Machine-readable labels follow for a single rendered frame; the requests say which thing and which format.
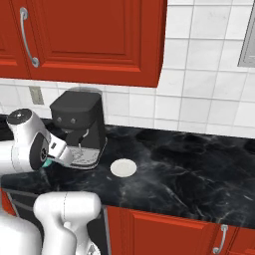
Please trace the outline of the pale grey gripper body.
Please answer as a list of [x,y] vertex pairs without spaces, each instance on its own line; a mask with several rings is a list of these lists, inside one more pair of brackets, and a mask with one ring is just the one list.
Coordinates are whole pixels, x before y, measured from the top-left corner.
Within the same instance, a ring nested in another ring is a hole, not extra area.
[[74,157],[67,146],[54,147],[49,150],[49,157],[61,165],[69,166],[72,164]]

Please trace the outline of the black coffee machine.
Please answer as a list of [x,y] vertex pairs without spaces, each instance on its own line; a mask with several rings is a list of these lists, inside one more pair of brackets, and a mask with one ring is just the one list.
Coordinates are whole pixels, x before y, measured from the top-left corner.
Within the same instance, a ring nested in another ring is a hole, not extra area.
[[50,104],[53,123],[66,133],[72,168],[93,169],[107,145],[102,91],[71,88]]

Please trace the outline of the white round saucer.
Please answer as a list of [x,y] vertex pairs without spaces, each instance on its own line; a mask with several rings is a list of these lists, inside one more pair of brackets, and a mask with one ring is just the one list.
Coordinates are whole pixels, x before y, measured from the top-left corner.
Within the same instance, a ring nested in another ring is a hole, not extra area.
[[129,177],[136,172],[136,164],[127,158],[117,159],[111,164],[111,172],[118,177]]

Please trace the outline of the red base cupboard door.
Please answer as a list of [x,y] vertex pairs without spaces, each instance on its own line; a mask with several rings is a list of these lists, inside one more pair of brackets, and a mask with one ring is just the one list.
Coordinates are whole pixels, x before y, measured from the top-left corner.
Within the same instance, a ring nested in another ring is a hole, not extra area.
[[220,225],[108,206],[112,255],[214,255]]
[[229,255],[255,255],[255,229],[239,228],[229,249]]

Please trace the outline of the grey metal extractor hood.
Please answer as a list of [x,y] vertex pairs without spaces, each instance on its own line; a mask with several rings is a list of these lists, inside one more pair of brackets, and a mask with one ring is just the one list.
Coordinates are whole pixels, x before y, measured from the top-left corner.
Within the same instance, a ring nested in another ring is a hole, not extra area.
[[253,2],[238,66],[255,68],[255,0]]

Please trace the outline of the grey wall socket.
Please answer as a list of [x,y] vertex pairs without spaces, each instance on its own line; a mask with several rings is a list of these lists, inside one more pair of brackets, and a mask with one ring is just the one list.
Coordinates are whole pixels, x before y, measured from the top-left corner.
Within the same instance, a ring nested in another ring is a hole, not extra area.
[[44,103],[40,87],[30,87],[29,91],[34,105],[42,105]]

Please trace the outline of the red wall cupboard door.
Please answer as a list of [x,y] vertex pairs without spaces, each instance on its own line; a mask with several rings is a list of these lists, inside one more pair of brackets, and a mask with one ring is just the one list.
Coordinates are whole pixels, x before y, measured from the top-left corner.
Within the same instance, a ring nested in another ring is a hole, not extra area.
[[[30,79],[155,88],[163,62],[167,0],[10,0]],[[28,59],[26,7],[40,58]]]
[[10,0],[0,0],[0,78],[30,78]]

